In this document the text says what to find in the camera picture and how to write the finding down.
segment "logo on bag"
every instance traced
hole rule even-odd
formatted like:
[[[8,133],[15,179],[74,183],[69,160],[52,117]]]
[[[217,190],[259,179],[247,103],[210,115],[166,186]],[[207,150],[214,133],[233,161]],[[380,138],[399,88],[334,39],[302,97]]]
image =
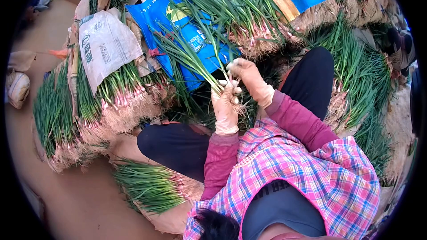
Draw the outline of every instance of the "logo on bag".
[[[172,3],[169,2],[169,4],[166,7],[166,17],[171,22],[177,22],[180,19],[184,19],[185,17],[188,17],[191,15],[191,11],[185,7],[184,3]]]
[[[88,35],[88,34],[83,37],[83,39],[82,39],[82,47],[84,45],[86,45],[86,43],[89,41],[89,37],[90,37],[90,35]]]
[[[91,45],[89,43],[89,38],[90,38],[90,35],[87,34],[82,39],[82,49],[85,52],[87,64],[89,64],[89,62],[91,62],[93,59],[92,51],[91,51]]]

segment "concrete floor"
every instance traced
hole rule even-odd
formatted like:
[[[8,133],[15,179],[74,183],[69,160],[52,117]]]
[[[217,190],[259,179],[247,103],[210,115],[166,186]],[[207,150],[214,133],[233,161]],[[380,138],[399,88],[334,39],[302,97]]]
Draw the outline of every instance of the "concrete floor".
[[[45,52],[61,49],[67,29],[73,22],[76,5],[54,0],[40,13],[35,23],[15,41],[13,51]],[[22,109],[6,104],[9,147],[18,174],[46,205],[48,228],[56,239],[172,239],[170,234],[155,231],[150,222],[123,200],[105,158],[96,160],[87,173],[79,168],[63,174],[52,172],[39,160],[32,140],[32,100],[43,80],[59,59],[38,54],[26,72],[31,85]]]

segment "sleeve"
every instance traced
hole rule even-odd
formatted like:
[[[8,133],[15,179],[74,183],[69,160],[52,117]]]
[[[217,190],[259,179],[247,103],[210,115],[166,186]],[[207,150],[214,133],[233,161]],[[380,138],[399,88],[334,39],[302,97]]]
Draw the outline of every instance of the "sleeve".
[[[357,145],[353,136],[326,143],[321,149],[312,152],[311,155],[336,163],[372,184],[379,184],[374,167]]]
[[[309,152],[339,139],[330,127],[310,110],[278,90],[265,111],[283,130],[298,138]]]
[[[205,162],[205,190],[200,200],[210,200],[226,185],[237,163],[238,142],[238,133],[230,136],[214,133],[211,136]]]

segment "white sack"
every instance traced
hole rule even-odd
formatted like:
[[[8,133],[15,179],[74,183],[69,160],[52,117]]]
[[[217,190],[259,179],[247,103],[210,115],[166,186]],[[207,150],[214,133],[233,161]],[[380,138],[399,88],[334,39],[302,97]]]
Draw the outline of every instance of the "white sack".
[[[105,77],[142,55],[129,27],[104,10],[82,19],[79,44],[93,96]]]

